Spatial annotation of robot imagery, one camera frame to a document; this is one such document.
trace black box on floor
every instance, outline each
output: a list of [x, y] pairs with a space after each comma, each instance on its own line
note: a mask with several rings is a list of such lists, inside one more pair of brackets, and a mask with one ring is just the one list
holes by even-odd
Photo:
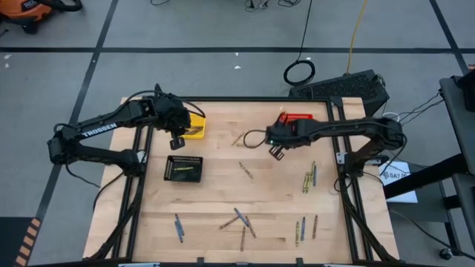
[[372, 116], [388, 99], [384, 81], [373, 70], [365, 70], [290, 89], [289, 97], [361, 97], [366, 116]]

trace black floor stripe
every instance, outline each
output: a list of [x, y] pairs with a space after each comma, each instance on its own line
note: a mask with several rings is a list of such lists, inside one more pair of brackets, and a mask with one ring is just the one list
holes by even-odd
[[444, 31], [445, 38], [447, 38], [448, 44], [452, 48], [452, 51], [453, 51], [453, 54], [455, 55], [457, 63], [459, 63], [460, 70], [462, 70], [463, 74], [468, 73], [467, 63], [465, 63], [465, 60], [463, 59], [463, 56], [460, 53], [459, 46], [457, 45], [457, 43], [455, 42], [455, 39], [453, 38], [452, 32], [449, 29], [447, 22], [444, 19], [444, 16], [442, 15], [442, 11], [440, 10], [440, 7], [437, 4], [437, 1], [436, 0], [429, 0], [429, 1], [430, 1], [430, 5], [432, 5], [433, 11], [435, 12], [437, 16], [437, 19], [439, 20], [442, 30]]
[[[298, 53], [299, 47], [0, 47], [4, 53]], [[466, 49], [475, 53], [475, 48]], [[304, 53], [348, 53], [344, 47], [305, 47]], [[437, 54], [452, 48], [353, 48], [353, 53]]]
[[[96, 69], [97, 60], [99, 59], [100, 55], [100, 48], [104, 45], [105, 37], [107, 35], [109, 27], [111, 26], [112, 17], [114, 16], [114, 12], [117, 7], [117, 2], [118, 0], [112, 0], [111, 6], [109, 7], [109, 11], [105, 18], [104, 25], [102, 26], [102, 30], [96, 44], [96, 48], [94, 49], [94, 54], [92, 55], [91, 61], [89, 62], [88, 70], [86, 71], [81, 89], [79, 90], [79, 94], [76, 99], [76, 104], [74, 105], [73, 112], [69, 119], [70, 124], [76, 123], [77, 119], [79, 118], [79, 113], [81, 112], [82, 105], [84, 104], [84, 99], [86, 97], [86, 94], [88, 93], [89, 84], [91, 83], [92, 77], [94, 75], [94, 70]], [[56, 187], [56, 182], [58, 181], [61, 167], [61, 165], [55, 165], [53, 166], [53, 170], [51, 170], [45, 191], [43, 192], [42, 199], [39, 203], [38, 211], [36, 212], [36, 217], [38, 217], [41, 221], [45, 219], [48, 206], [50, 205], [51, 197], [53, 197], [54, 188]]]

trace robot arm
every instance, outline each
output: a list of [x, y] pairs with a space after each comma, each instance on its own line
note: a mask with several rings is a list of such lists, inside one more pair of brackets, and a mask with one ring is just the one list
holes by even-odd
[[347, 174], [362, 175], [366, 161], [383, 150], [395, 150], [405, 144], [405, 135], [398, 122], [388, 118], [352, 119], [339, 122], [319, 122], [314, 119], [296, 119], [286, 122], [282, 114], [274, 125], [267, 127], [265, 143], [272, 145], [269, 150], [277, 160], [284, 154], [282, 149], [298, 148], [310, 145], [321, 137], [366, 136], [370, 141], [356, 152], [349, 152], [344, 158]]
[[137, 176], [143, 171], [137, 153], [133, 150], [110, 151], [81, 145], [79, 141], [112, 131], [116, 128], [134, 128], [152, 126], [157, 130], [171, 132], [170, 147], [176, 150], [185, 145], [182, 136], [190, 127], [189, 111], [180, 99], [165, 94], [156, 86], [155, 93], [143, 99], [127, 99], [115, 111], [88, 119], [75, 125], [58, 124], [54, 137], [47, 142], [50, 160], [54, 164], [71, 164], [75, 161], [89, 161], [103, 164], [115, 164], [124, 170], [125, 175]]

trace metal bit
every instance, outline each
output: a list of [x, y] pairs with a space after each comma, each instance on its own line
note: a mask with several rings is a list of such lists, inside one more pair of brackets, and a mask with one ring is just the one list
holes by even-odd
[[182, 167], [182, 168], [174, 168], [173, 171], [190, 171], [193, 170], [193, 167]]
[[298, 232], [300, 231], [300, 228], [298, 227], [298, 222], [297, 225], [295, 226], [295, 246], [298, 246]]
[[236, 214], [239, 216], [239, 219], [241, 219], [243, 221], [243, 223], [249, 227], [249, 223], [246, 221], [246, 219], [244, 218], [244, 216], [238, 211], [237, 208], [235, 208], [235, 211], [236, 211]]
[[305, 187], [307, 186], [308, 179], [309, 179], [309, 176], [307, 175], [307, 173], [305, 173], [304, 186], [302, 186], [302, 193], [305, 193]]
[[177, 221], [175, 221], [175, 228], [177, 229], [177, 234], [178, 234], [178, 238], [180, 238], [180, 242], [183, 243], [183, 237], [181, 235], [180, 227]]
[[246, 237], [246, 226], [243, 227], [243, 236], [240, 240], [240, 250], [244, 251], [244, 237]]
[[227, 223], [223, 224], [222, 226], [220, 226], [220, 230], [225, 228], [226, 226], [232, 224], [235, 220], [239, 219], [239, 216], [236, 216], [234, 218], [232, 218], [230, 221], [228, 221]]
[[302, 219], [302, 234], [300, 235], [300, 240], [304, 241], [305, 238], [305, 217]]
[[246, 174], [247, 174], [247, 176], [249, 176], [249, 178], [254, 179], [251, 172], [247, 170], [246, 166], [244, 166], [244, 164], [242, 162], [239, 162], [239, 166], [240, 166], [240, 168], [242, 168], [244, 170], [244, 172], [246, 172]]
[[317, 186], [317, 165], [312, 163], [313, 187]]
[[312, 239], [315, 239], [317, 237], [317, 222], [318, 222], [318, 215], [315, 215], [315, 221], [313, 222]]
[[234, 142], [232, 143], [232, 145], [236, 145], [236, 143], [239, 141], [239, 139], [241, 139], [241, 137], [243, 137], [243, 136], [244, 136], [244, 133], [240, 133], [240, 134], [236, 137], [236, 139], [234, 140]]
[[203, 129], [203, 126], [191, 126], [185, 135], [195, 135]]
[[311, 173], [305, 173], [307, 176], [307, 183], [305, 184], [305, 193], [309, 192], [309, 184], [310, 184], [310, 177], [312, 177]]
[[258, 237], [255, 235], [254, 228], [252, 227], [252, 224], [251, 224], [251, 220], [247, 217], [247, 215], [246, 215], [246, 221], [249, 223], [249, 230], [251, 230], [252, 237], [258, 238]]
[[178, 227], [180, 227], [180, 233], [181, 235], [185, 235], [185, 231], [183, 230], [183, 225], [181, 225], [180, 218], [178, 218], [178, 214], [175, 214], [175, 219], [177, 221]]

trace wooden table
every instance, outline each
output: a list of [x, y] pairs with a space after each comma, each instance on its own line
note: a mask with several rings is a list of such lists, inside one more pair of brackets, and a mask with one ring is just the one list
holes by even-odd
[[[232, 146], [236, 137], [249, 129], [265, 129], [281, 111], [311, 113], [314, 119], [327, 121], [327, 108], [317, 102], [195, 102], [206, 112], [206, 135], [203, 140], [186, 140], [186, 146], [171, 151], [169, 133], [155, 132], [148, 161], [140, 222], [134, 249], [134, 261], [207, 263], [351, 263], [340, 195], [333, 189], [337, 178], [334, 151], [330, 138], [284, 151], [279, 162], [269, 153], [270, 146], [256, 149]], [[344, 99], [347, 119], [364, 116], [361, 99]], [[249, 139], [262, 139], [255, 134]], [[130, 148], [134, 129], [115, 130], [111, 149]], [[351, 137], [353, 150], [367, 139]], [[168, 155], [204, 157], [200, 183], [163, 180]], [[317, 186], [302, 193], [305, 172], [312, 161], [318, 166]], [[253, 179], [240, 168], [242, 162]], [[102, 186], [120, 169], [106, 166]], [[377, 167], [366, 172], [378, 176]], [[360, 178], [361, 197], [367, 224], [379, 242], [398, 257], [386, 200], [381, 184], [370, 177]], [[105, 190], [91, 224], [84, 256], [92, 255], [117, 224], [125, 178]], [[256, 239], [247, 231], [244, 251], [240, 251], [243, 223], [238, 220], [223, 230], [218, 226], [235, 217], [238, 208], [252, 222]], [[180, 243], [174, 227], [174, 214], [180, 216], [185, 231]], [[316, 238], [312, 239], [313, 219], [318, 215]], [[295, 246], [295, 223], [306, 217], [305, 240]], [[356, 227], [360, 258], [364, 259], [361, 234]], [[128, 230], [124, 232], [121, 253], [125, 252]]]

